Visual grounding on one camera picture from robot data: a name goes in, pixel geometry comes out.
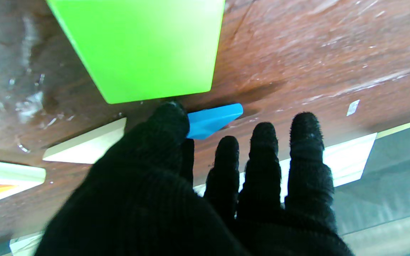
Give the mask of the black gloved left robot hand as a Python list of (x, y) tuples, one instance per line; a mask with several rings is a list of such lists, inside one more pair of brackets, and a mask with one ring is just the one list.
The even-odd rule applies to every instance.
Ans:
[(239, 144), (221, 139), (199, 196), (195, 144), (177, 102), (159, 106), (90, 168), (52, 218), (36, 256), (352, 256), (337, 234), (317, 117), (295, 115), (288, 194), (280, 202), (278, 140), (257, 124), (239, 190)]

